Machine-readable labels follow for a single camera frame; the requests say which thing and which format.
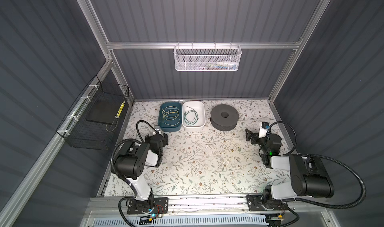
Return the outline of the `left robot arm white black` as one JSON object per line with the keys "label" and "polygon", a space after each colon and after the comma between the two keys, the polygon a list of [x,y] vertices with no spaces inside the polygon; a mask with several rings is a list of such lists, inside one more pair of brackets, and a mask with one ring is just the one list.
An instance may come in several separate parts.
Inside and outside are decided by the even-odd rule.
{"label": "left robot arm white black", "polygon": [[133,191],[130,197],[132,209],[148,213],[154,208],[153,190],[142,174],[145,167],[161,165],[164,147],[168,144],[167,134],[147,135],[143,142],[125,139],[116,144],[110,160],[111,172]]}

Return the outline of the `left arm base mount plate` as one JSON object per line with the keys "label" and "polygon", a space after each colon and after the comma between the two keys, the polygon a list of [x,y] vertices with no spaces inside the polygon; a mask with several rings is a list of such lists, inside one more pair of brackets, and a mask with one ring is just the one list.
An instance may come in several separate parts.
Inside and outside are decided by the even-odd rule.
{"label": "left arm base mount plate", "polygon": [[127,214],[167,214],[169,198],[149,198],[146,201],[127,200]]}

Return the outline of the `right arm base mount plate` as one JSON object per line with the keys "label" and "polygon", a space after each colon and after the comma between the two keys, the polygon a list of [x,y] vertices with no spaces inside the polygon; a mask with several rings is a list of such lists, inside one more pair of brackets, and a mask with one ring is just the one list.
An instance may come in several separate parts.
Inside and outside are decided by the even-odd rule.
{"label": "right arm base mount plate", "polygon": [[285,211],[286,208],[279,200],[274,200],[269,196],[246,195],[247,204],[250,211]]}

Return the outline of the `teal plastic bin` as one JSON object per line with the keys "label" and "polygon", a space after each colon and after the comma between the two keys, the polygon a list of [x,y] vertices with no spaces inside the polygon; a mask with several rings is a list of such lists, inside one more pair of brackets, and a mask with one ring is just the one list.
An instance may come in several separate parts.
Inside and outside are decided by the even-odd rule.
{"label": "teal plastic bin", "polygon": [[166,133],[178,132],[182,126],[182,104],[175,101],[161,104],[158,126]]}

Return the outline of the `white mesh wall basket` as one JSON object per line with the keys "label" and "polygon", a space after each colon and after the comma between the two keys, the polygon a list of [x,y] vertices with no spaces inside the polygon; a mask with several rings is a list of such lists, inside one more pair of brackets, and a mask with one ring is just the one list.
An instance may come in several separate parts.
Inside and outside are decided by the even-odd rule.
{"label": "white mesh wall basket", "polygon": [[233,61],[240,65],[242,49],[233,44],[177,44],[173,50],[177,71],[235,71],[235,70],[195,70],[191,65],[200,62]]}

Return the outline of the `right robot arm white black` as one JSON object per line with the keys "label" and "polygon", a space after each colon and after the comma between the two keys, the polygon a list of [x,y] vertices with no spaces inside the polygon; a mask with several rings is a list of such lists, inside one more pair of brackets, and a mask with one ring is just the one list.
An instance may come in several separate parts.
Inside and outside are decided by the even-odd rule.
{"label": "right robot arm white black", "polygon": [[280,156],[282,138],[261,128],[253,133],[246,129],[246,141],[260,147],[259,156],[268,169],[290,172],[290,180],[280,184],[269,184],[262,194],[256,197],[257,205],[267,211],[282,207],[282,200],[311,197],[331,198],[335,188],[327,174],[322,160],[318,157],[301,157],[289,154]]}

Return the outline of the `yellow marker pen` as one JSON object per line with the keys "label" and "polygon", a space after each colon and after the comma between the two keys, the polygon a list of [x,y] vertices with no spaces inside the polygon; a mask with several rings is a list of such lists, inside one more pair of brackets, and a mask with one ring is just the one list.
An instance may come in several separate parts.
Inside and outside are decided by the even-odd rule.
{"label": "yellow marker pen", "polygon": [[126,103],[125,100],[121,103],[121,105],[120,105],[120,107],[119,107],[119,109],[118,109],[118,112],[117,112],[117,114],[116,114],[116,119],[118,119],[118,118],[120,117],[120,115],[121,115],[121,113],[122,113],[122,111],[123,111],[123,109],[124,109],[125,103]]}

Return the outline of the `white plastic bin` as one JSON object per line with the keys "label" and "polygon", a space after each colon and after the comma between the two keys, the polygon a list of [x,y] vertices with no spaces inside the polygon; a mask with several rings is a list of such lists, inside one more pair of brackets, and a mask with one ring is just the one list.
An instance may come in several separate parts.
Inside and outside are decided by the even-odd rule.
{"label": "white plastic bin", "polygon": [[182,125],[187,132],[199,132],[206,124],[205,106],[200,101],[187,101],[182,106]]}

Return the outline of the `items inside white basket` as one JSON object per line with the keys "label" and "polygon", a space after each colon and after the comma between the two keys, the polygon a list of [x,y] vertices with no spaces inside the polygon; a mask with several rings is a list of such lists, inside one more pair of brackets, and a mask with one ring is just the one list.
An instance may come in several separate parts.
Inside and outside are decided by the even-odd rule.
{"label": "items inside white basket", "polygon": [[233,61],[200,62],[191,65],[195,70],[238,70],[239,64]]}

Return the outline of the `grey perforated cable spool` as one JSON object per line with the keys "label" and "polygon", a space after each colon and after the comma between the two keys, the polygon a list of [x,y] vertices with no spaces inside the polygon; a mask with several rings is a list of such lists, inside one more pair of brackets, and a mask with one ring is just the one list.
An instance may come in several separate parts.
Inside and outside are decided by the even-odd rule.
{"label": "grey perforated cable spool", "polygon": [[238,111],[227,104],[219,104],[211,110],[212,126],[222,132],[233,130],[238,123]]}

